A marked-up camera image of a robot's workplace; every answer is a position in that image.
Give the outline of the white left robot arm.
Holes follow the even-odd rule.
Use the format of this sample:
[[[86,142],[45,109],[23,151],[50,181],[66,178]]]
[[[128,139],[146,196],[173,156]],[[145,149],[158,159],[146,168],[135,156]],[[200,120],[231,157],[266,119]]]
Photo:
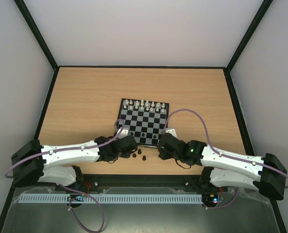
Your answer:
[[[41,145],[32,140],[11,157],[12,175],[15,187],[26,187],[36,183],[57,183],[70,186],[83,183],[83,176],[77,163],[114,162],[129,158],[138,146],[128,129],[120,128],[115,136],[100,136],[94,140],[75,145]]]

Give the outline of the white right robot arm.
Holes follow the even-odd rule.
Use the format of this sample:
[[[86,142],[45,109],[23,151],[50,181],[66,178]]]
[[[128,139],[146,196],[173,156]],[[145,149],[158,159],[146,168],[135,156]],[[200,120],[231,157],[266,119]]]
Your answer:
[[[249,156],[211,147],[205,142],[179,140],[169,129],[158,143],[159,157],[175,159],[189,166],[202,166],[199,182],[205,190],[213,187],[239,187],[258,191],[261,195],[283,200],[287,173],[279,159],[267,153]]]

